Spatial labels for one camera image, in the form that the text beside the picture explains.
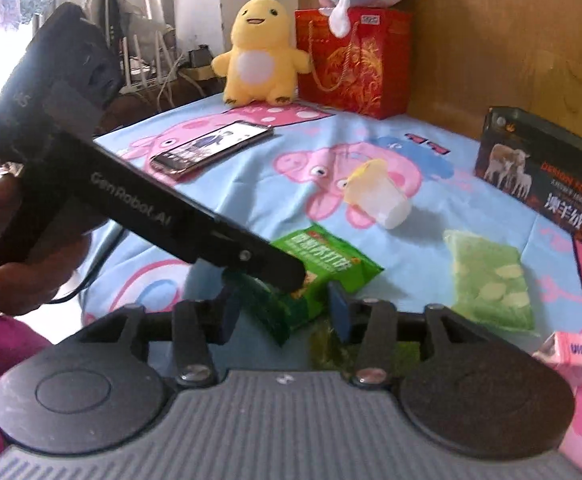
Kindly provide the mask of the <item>person left hand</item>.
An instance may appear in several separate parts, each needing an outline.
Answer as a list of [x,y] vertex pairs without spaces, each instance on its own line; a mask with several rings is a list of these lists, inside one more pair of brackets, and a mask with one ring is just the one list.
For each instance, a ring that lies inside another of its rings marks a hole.
[[[19,198],[16,178],[0,169],[0,212]],[[52,300],[72,278],[90,249],[90,234],[73,236],[60,248],[34,263],[7,263],[0,267],[0,312],[20,316]]]

